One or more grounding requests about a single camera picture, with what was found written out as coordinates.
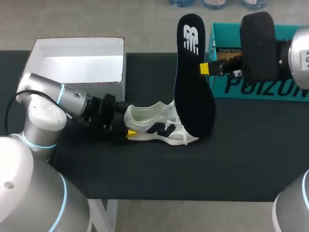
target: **black table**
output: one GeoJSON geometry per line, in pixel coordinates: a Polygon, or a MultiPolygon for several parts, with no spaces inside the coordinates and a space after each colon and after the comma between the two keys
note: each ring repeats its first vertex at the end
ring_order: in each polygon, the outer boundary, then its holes
{"type": "MultiPolygon", "coordinates": [[[[0,52],[0,119],[28,51],[0,52]]],[[[173,97],[176,54],[128,54],[126,100],[147,106],[173,97]]],[[[213,136],[189,146],[92,141],[69,124],[53,166],[91,199],[274,201],[309,168],[309,104],[217,99],[213,136]]],[[[25,109],[14,104],[9,130],[25,109]]],[[[4,134],[3,124],[0,127],[4,134]]]]}

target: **white box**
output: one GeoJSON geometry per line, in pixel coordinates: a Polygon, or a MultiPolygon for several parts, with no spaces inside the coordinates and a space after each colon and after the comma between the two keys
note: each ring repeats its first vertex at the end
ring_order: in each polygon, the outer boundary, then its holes
{"type": "Polygon", "coordinates": [[[38,39],[24,73],[35,73],[103,98],[125,100],[126,55],[123,38],[38,39]]]}

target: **shoe tongue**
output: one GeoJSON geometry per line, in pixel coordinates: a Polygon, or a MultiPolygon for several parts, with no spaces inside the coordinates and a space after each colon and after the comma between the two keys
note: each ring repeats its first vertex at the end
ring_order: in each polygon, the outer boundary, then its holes
{"type": "Polygon", "coordinates": [[[172,101],[169,105],[164,106],[162,108],[162,115],[168,117],[176,117],[178,115],[174,101],[172,101]]]}

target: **teal shoe box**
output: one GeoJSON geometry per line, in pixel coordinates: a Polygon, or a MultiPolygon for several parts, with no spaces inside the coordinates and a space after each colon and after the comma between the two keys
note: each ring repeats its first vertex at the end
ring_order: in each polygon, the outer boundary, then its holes
{"type": "MultiPolygon", "coordinates": [[[[278,40],[290,40],[300,26],[275,25],[278,40]]],[[[239,55],[240,46],[239,23],[213,23],[209,41],[208,61],[231,58],[239,55]]],[[[217,98],[241,98],[260,100],[282,100],[309,102],[307,90],[301,90],[293,80],[261,82],[248,85],[243,78],[211,76],[209,83],[217,98]]]]}

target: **gray floor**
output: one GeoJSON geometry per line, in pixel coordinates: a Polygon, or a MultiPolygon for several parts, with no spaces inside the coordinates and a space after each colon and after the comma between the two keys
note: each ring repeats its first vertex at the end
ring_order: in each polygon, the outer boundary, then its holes
{"type": "Polygon", "coordinates": [[[274,232],[271,203],[120,201],[116,232],[274,232]]]}
{"type": "MultiPolygon", "coordinates": [[[[37,37],[123,36],[128,52],[175,52],[178,20],[196,13],[211,24],[240,22],[251,11],[228,0],[220,11],[200,6],[180,9],[168,0],[0,0],[0,49],[31,49],[37,37]]],[[[276,23],[309,22],[309,1],[268,0],[276,23]]]]}
{"type": "MultiPolygon", "coordinates": [[[[239,22],[251,11],[170,7],[168,0],[0,0],[0,49],[31,49],[38,37],[121,36],[127,52],[175,52],[180,17],[239,22]]],[[[307,24],[308,0],[269,0],[276,23],[307,24]]],[[[120,201],[117,232],[273,232],[271,203],[120,201]]]]}

